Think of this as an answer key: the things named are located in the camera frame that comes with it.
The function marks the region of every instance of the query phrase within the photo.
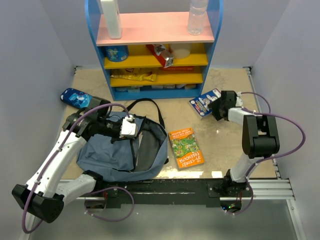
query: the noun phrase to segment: backpack strap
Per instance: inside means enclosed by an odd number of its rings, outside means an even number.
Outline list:
[[[158,105],[156,104],[156,102],[153,101],[151,98],[140,98],[140,99],[137,99],[137,100],[135,100],[133,103],[131,103],[129,106],[127,106],[126,109],[128,109],[128,111],[130,111],[137,103],[143,102],[143,101],[148,101],[148,102],[154,103],[154,105],[155,105],[156,108],[158,109],[159,123],[160,123],[160,125],[165,129],[165,128],[166,128],[166,127],[165,127],[165,121],[164,121],[164,119],[162,118],[160,109],[159,109]]]

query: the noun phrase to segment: backpack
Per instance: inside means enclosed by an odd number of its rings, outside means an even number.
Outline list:
[[[96,134],[79,151],[76,163],[84,171],[91,170],[106,182],[141,181],[155,177],[168,160],[168,133],[158,105],[150,98],[131,103],[130,111],[137,103],[149,101],[158,110],[159,123],[134,115],[138,127],[135,138],[114,139]],[[118,121],[125,112],[112,111],[109,120]]]

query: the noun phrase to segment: shelf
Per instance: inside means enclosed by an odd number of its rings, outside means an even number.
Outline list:
[[[129,45],[129,57],[120,62],[104,59],[105,69],[125,69],[125,68],[155,68],[161,64],[149,51],[146,45]],[[190,56],[183,59],[175,59],[173,66],[206,66],[208,65],[207,54],[203,43],[193,43]]]
[[[203,82],[200,67],[193,71],[168,71],[159,70],[155,81],[133,81],[120,78],[111,78],[111,87],[149,86],[166,84],[201,84]]]
[[[109,38],[105,16],[102,14],[96,39],[97,46],[138,45],[156,43],[213,43],[214,35],[208,15],[203,32],[191,35],[187,31],[189,12],[122,13],[122,36]]]
[[[194,89],[150,89],[140,92],[114,92],[114,100],[125,101],[141,98],[148,99],[174,99],[174,98],[194,98],[199,96],[200,90]]]

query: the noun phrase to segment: clear plastic bottle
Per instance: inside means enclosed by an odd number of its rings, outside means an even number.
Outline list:
[[[204,29],[204,22],[209,0],[191,0],[188,33],[191,35],[199,35]]]

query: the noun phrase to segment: yellow snack bag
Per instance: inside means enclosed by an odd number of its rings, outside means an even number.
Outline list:
[[[113,69],[111,78],[154,82],[157,77],[157,71],[158,68],[148,67]]]

